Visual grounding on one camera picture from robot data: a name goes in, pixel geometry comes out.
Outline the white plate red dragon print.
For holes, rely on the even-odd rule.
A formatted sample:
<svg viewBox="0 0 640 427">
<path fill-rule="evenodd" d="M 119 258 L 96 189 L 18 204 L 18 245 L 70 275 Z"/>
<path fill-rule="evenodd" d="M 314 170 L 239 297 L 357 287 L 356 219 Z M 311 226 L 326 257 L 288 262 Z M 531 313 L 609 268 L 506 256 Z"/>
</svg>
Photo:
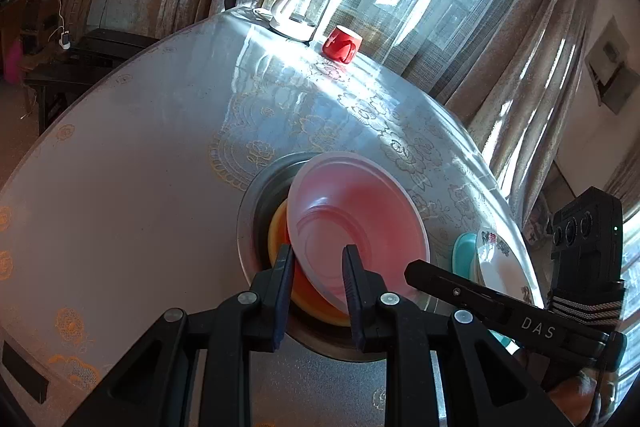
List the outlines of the white plate red dragon print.
<svg viewBox="0 0 640 427">
<path fill-rule="evenodd" d="M 532 288 L 521 263 L 510 246 L 494 231 L 480 229 L 476 234 L 474 281 L 515 299 L 534 304 Z"/>
</svg>

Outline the teal round plate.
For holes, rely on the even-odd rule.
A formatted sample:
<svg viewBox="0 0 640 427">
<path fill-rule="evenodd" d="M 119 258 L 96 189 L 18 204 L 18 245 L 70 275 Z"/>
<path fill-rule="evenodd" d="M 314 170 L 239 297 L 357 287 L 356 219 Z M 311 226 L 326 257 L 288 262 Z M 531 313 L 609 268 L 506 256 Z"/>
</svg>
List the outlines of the teal round plate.
<svg viewBox="0 0 640 427">
<path fill-rule="evenodd" d="M 476 262 L 476 233 L 463 233 L 456 239 L 454 242 L 454 248 L 452 248 L 452 272 L 459 275 L 459 277 L 464 277 L 473 283 L 484 286 L 485 283 L 480 280 L 482 272 L 478 275 L 477 269 L 475 268 Z M 500 291 L 500 293 L 509 295 L 503 281 L 498 279 L 498 275 L 491 275 L 489 278 L 489 287 L 491 289 L 495 289 L 495 291 Z M 491 331 L 491 334 L 496 337 L 499 343 L 501 343 L 503 347 L 511 353 L 511 355 L 514 355 L 516 349 L 518 349 L 518 345 L 514 343 L 511 338 L 503 336 L 495 331 Z"/>
</svg>

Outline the stainless steel bowl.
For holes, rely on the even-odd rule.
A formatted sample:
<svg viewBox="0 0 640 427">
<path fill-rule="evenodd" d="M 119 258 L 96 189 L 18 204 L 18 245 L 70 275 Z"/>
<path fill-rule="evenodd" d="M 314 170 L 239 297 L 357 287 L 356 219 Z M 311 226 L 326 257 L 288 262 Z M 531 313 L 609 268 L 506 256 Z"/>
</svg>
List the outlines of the stainless steel bowl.
<svg viewBox="0 0 640 427">
<path fill-rule="evenodd" d="M 408 286 L 413 260 L 430 259 L 419 211 L 408 192 L 374 161 L 347 152 L 296 153 L 273 161 L 250 182 L 238 214 L 238 253 L 247 280 L 268 269 L 283 246 L 298 246 L 288 335 L 334 360 L 372 362 L 352 341 L 342 281 L 344 246 L 386 287 L 425 308 Z"/>
</svg>

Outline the yellow plastic bowl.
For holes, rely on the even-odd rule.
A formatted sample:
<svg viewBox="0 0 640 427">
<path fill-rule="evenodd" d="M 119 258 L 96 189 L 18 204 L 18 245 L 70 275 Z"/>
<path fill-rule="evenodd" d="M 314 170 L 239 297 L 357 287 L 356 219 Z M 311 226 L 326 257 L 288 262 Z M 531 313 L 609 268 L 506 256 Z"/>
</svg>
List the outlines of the yellow plastic bowl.
<svg viewBox="0 0 640 427">
<path fill-rule="evenodd" d="M 288 208 L 288 202 L 284 200 L 273 213 L 268 228 L 267 247 L 271 263 L 276 262 L 280 248 L 291 243 L 286 224 L 286 208 Z M 291 297 L 299 309 L 316 320 L 338 327 L 350 325 L 347 314 L 328 303 L 316 291 L 299 265 L 295 265 Z"/>
</svg>

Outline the red plastic bowl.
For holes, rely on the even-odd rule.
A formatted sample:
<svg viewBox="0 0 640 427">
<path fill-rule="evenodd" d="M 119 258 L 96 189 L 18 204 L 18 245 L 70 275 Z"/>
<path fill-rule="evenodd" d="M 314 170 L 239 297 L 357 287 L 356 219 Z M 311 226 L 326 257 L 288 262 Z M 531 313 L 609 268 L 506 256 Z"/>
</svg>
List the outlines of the red plastic bowl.
<svg viewBox="0 0 640 427">
<path fill-rule="evenodd" d="M 424 224 L 407 191 L 374 161 L 347 152 L 309 159 L 288 190 L 286 219 L 307 280 L 336 309 L 347 310 L 347 245 L 357 247 L 363 268 L 380 274 L 389 291 L 420 300 L 404 272 L 410 262 L 430 259 Z"/>
</svg>

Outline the red mug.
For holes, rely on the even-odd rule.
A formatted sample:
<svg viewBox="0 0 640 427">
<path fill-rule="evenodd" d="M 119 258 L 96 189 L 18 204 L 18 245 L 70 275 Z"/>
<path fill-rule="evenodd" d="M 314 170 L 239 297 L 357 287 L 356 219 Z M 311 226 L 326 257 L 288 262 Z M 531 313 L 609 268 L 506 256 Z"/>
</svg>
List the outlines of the red mug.
<svg viewBox="0 0 640 427">
<path fill-rule="evenodd" d="M 362 37 L 345 26 L 337 25 L 322 44 L 322 53 L 334 62 L 349 64 L 360 49 Z"/>
</svg>

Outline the wooden cabinet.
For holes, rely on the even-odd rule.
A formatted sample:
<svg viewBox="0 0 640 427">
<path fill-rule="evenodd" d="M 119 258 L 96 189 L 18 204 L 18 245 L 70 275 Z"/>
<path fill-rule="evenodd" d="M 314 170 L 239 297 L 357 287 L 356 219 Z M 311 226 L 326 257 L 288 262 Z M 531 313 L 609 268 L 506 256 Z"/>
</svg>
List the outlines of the wooden cabinet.
<svg viewBox="0 0 640 427">
<path fill-rule="evenodd" d="M 89 30 L 93 0 L 15 0 L 17 30 L 1 24 L 2 78 L 24 88 L 27 112 L 45 132 L 103 77 L 156 43 L 147 36 Z"/>
</svg>

